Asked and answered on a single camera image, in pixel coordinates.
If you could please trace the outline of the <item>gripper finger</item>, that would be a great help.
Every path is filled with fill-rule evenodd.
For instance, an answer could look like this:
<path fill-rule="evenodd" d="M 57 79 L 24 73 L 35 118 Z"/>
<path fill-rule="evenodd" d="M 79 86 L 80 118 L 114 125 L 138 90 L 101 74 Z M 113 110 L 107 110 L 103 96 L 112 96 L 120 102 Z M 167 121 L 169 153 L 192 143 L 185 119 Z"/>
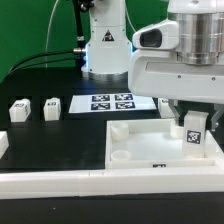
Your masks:
<path fill-rule="evenodd" d="M 215 104 L 214 105 L 215 113 L 211 118 L 211 130 L 215 131 L 217 128 L 217 122 L 224 114 L 224 104 Z"/>
<path fill-rule="evenodd" d="M 174 115 L 175 124 L 180 126 L 182 124 L 183 111 L 181 109 L 181 106 L 179 105 L 179 101 L 174 99 L 169 99 L 168 105 Z"/>

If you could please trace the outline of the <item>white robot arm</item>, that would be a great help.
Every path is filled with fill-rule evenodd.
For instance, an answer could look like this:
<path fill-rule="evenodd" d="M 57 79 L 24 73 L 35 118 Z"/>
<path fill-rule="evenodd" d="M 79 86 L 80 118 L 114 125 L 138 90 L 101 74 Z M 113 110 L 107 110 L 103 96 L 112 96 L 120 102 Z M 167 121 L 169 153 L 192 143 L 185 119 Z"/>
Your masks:
<path fill-rule="evenodd" d="M 224 0 L 169 0 L 167 18 L 126 37 L 125 0 L 87 0 L 91 38 L 83 75 L 128 79 L 139 96 L 212 103 L 224 115 Z"/>

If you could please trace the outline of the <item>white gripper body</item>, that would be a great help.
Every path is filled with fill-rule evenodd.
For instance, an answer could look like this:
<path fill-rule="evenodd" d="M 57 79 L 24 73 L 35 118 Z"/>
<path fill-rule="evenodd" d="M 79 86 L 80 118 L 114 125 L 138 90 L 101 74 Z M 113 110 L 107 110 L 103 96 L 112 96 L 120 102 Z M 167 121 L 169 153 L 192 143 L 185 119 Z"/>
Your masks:
<path fill-rule="evenodd" d="M 138 30 L 128 70 L 128 88 L 137 96 L 224 104 L 224 63 L 189 65 L 178 60 L 180 27 L 164 20 Z"/>

